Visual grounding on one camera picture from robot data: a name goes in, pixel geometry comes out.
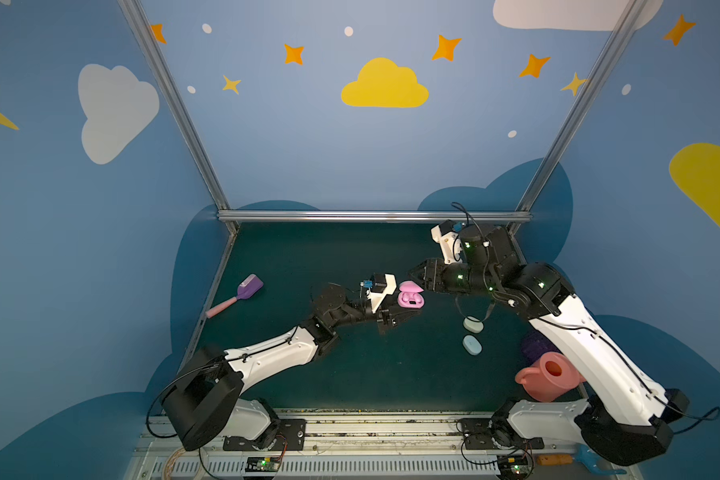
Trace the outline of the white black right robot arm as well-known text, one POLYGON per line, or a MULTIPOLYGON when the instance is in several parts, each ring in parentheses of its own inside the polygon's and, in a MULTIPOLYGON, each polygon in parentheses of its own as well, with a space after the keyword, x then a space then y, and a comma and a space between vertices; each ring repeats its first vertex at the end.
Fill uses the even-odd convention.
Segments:
POLYGON ((442 256, 411 270, 417 283, 431 292, 490 296, 550 340, 594 391, 571 402, 506 401, 489 421, 494 444, 521 447, 535 438, 575 442, 619 466, 668 450, 675 436, 670 425, 686 413, 687 396, 645 374, 556 268, 523 262, 502 226, 446 220, 431 236, 442 256))

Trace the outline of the white earbud charging case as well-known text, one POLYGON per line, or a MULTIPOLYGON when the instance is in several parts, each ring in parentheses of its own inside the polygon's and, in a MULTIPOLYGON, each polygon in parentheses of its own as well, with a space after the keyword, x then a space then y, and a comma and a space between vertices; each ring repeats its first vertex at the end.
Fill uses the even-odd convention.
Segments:
POLYGON ((473 317, 465 317, 462 324, 463 327, 472 334, 479 334, 484 329, 484 324, 473 317))

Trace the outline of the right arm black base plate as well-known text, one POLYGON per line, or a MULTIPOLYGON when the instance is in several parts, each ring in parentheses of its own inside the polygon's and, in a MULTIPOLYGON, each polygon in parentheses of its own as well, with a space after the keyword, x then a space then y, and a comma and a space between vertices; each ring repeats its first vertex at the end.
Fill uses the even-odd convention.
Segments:
POLYGON ((511 449, 522 444, 504 419, 462 418, 457 426, 468 450, 511 449))

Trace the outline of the purple earbud charging case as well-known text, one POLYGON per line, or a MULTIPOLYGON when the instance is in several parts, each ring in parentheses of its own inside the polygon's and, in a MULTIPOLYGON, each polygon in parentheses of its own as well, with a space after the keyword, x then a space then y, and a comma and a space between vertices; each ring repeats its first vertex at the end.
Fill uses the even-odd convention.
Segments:
POLYGON ((399 285, 397 303, 406 309, 421 309, 425 304, 422 296, 423 288, 413 281, 407 280, 399 285))

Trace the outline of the light blue earbud charging case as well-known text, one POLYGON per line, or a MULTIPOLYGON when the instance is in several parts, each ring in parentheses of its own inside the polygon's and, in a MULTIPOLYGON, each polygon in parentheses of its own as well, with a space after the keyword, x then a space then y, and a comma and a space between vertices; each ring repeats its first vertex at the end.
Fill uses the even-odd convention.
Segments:
POLYGON ((472 356, 479 355, 483 350, 481 343, 473 335, 465 335, 462 340, 462 345, 466 352, 472 356))

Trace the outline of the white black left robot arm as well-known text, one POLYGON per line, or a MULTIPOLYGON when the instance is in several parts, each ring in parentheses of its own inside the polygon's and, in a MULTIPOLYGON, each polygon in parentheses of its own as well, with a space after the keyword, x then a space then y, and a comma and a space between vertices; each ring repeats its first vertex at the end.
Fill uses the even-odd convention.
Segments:
POLYGON ((218 437, 241 441, 248 450, 277 444, 282 420, 263 399, 242 400, 254 385, 292 367, 324 357, 341 326, 372 322, 384 333, 419 315, 398 301, 395 286, 361 285, 361 297, 326 286, 312 301, 312 315, 287 332, 247 347, 209 345, 196 351, 157 401, 184 450, 196 451, 218 437))

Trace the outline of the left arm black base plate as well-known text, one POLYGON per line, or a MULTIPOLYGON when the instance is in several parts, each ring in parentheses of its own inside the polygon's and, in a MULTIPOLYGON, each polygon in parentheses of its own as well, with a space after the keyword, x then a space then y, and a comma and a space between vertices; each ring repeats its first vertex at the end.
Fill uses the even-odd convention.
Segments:
POLYGON ((306 436, 307 422, 304 419, 276 420, 254 440, 240 436, 224 438, 224 451, 302 451, 306 436))

